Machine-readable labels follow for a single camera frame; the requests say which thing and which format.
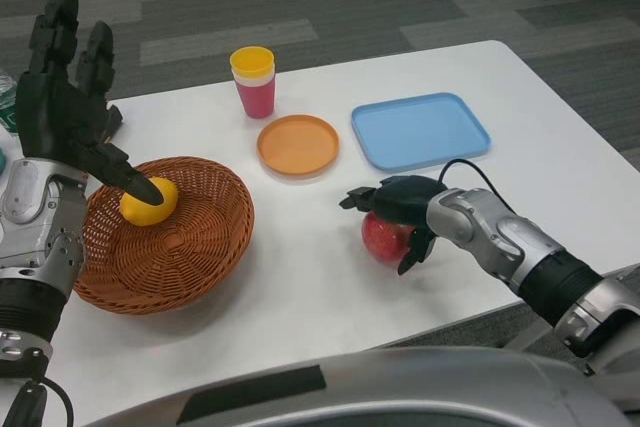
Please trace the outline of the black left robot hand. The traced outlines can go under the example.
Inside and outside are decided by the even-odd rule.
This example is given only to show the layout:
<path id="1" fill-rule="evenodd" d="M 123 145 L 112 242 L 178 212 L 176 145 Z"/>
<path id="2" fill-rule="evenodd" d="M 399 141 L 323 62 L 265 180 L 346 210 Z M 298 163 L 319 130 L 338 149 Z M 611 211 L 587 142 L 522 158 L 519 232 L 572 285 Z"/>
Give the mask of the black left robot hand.
<path id="1" fill-rule="evenodd" d="M 29 40 L 31 59 L 20 76 L 16 122 L 27 157 L 65 164 L 88 173 L 150 205 L 159 205 L 158 188 L 128 162 L 128 155 L 108 143 L 107 130 L 121 117 L 107 106 L 114 77 L 114 41 L 109 25 L 95 23 L 79 55 L 76 81 L 68 66 L 78 44 L 79 0 L 47 0 Z"/>

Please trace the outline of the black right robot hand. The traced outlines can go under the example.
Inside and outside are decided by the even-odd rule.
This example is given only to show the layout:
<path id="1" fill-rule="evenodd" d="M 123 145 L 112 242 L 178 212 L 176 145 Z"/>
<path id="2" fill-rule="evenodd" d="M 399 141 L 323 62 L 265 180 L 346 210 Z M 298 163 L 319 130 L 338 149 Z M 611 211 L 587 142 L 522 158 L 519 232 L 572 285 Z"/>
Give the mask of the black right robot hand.
<path id="1" fill-rule="evenodd" d="M 444 192 L 438 181 L 417 175 L 392 176 L 377 187 L 358 187 L 339 202 L 344 210 L 365 215 L 362 241 L 378 261 L 407 273 L 431 254 L 437 235 L 427 225 L 430 200 Z"/>

